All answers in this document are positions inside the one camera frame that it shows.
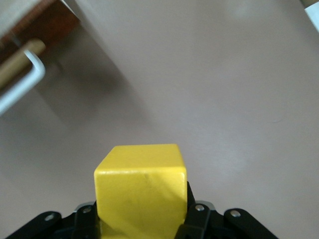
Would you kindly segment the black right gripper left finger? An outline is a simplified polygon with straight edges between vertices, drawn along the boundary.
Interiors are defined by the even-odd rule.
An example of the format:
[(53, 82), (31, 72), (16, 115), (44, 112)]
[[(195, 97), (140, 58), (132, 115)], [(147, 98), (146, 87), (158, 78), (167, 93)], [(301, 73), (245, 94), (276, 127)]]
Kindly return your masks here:
[(96, 203), (79, 205), (69, 216), (47, 211), (7, 236), (8, 239), (100, 239)]

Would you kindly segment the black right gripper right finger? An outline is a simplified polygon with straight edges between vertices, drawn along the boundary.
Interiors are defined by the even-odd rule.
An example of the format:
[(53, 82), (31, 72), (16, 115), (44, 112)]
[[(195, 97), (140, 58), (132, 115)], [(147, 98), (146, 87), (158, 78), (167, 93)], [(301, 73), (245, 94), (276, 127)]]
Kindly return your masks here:
[(275, 239), (276, 236), (243, 209), (220, 214), (207, 201), (197, 201), (187, 185), (187, 214), (176, 232), (177, 239)]

